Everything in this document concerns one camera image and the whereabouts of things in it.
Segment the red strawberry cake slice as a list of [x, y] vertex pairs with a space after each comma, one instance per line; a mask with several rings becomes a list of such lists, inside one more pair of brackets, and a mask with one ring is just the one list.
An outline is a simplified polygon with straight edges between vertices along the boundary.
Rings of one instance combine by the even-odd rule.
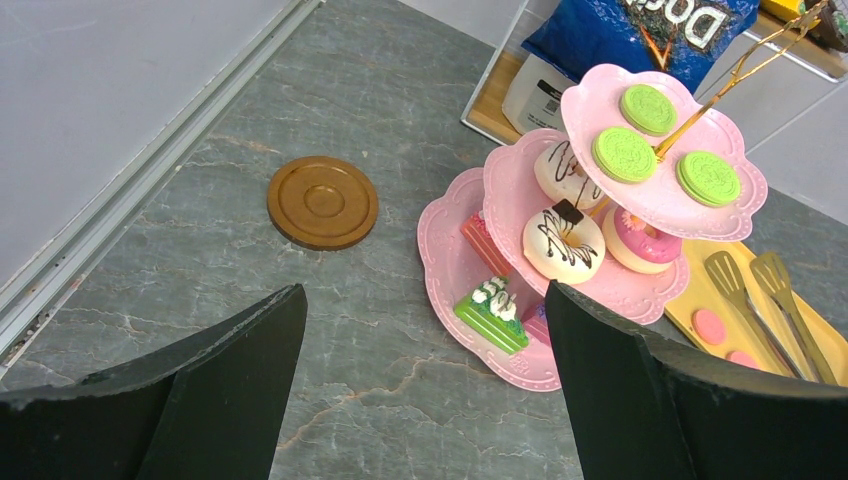
[[508, 276], [512, 266], [497, 248], [486, 225], [483, 210], [472, 214], [461, 226], [460, 232], [484, 264], [498, 276]]

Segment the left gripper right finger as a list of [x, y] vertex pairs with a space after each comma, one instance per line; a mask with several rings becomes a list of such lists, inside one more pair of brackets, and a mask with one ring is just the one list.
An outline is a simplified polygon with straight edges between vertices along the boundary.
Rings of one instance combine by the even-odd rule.
[[847, 391], [685, 346], [551, 282], [547, 323], [588, 479], [843, 479]]

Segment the white striped donut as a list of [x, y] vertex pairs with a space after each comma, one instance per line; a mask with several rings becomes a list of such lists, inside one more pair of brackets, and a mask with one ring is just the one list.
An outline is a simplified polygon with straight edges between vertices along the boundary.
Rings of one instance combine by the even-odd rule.
[[605, 196], [577, 161], [571, 142], [549, 146], [535, 160], [539, 187], [554, 202], [567, 200], [580, 210], [594, 208]]

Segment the green sandwich cookie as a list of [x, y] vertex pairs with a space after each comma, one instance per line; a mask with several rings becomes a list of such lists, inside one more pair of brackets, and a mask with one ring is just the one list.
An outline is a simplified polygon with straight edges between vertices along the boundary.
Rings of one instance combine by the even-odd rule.
[[728, 205], [741, 193], [741, 182], [733, 167], [707, 151], [691, 152], [680, 159], [676, 177], [692, 199], [709, 207]]
[[598, 134], [592, 142], [592, 155], [602, 172], [626, 184], [647, 181], [658, 165], [651, 145], [624, 127], [610, 127]]
[[677, 111], [669, 98], [646, 84], [627, 88], [619, 99], [619, 108], [633, 127], [652, 136], [668, 134], [677, 122]]

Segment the chocolate white donut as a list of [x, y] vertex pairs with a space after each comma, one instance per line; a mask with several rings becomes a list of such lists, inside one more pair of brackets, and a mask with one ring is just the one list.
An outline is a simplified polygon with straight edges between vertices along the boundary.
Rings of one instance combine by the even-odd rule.
[[592, 279], [606, 253], [601, 228], [568, 200], [532, 216], [522, 242], [524, 256], [540, 274], [567, 285]]

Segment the metal serving tongs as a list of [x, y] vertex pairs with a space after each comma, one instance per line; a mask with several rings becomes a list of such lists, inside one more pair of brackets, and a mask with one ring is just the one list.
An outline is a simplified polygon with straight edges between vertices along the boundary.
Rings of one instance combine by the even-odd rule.
[[780, 374], [838, 383], [835, 368], [794, 299], [791, 277], [777, 253], [769, 251], [751, 259], [747, 274], [727, 251], [708, 255], [704, 268], [718, 293], [741, 316], [752, 341], [764, 349]]

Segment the green cake slice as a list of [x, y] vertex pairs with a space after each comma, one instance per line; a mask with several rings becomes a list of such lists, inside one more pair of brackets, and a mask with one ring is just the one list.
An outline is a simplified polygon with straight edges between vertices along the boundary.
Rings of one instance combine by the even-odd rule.
[[517, 315], [516, 295], [507, 291], [509, 280], [493, 276], [463, 297], [454, 313], [494, 346], [515, 354], [529, 345]]

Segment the pink frosted donut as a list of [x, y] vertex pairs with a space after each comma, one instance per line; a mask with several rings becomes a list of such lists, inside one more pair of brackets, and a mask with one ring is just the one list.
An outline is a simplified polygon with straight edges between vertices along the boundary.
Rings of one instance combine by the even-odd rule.
[[602, 233], [613, 258], [638, 273], [662, 273], [682, 254], [681, 238], [648, 225], [622, 207], [607, 211]]

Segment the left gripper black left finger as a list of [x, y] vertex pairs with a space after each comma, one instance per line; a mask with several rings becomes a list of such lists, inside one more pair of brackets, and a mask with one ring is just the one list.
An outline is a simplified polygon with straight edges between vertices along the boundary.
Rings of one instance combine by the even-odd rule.
[[265, 479], [306, 326], [291, 285], [147, 355], [1, 396], [5, 479]]

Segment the brown round coaster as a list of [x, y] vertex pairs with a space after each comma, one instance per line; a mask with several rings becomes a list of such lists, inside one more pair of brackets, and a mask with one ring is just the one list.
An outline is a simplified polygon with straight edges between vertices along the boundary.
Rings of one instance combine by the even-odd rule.
[[378, 216], [371, 180], [356, 166], [328, 156], [288, 162], [271, 178], [267, 210], [274, 227], [311, 250], [341, 250], [363, 240]]

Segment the purple cake slice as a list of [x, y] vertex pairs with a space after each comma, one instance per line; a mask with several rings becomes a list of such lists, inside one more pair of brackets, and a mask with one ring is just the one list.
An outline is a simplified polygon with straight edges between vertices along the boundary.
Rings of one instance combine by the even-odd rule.
[[536, 340], [548, 347], [551, 346], [550, 333], [543, 302], [530, 307], [521, 319], [524, 330]]

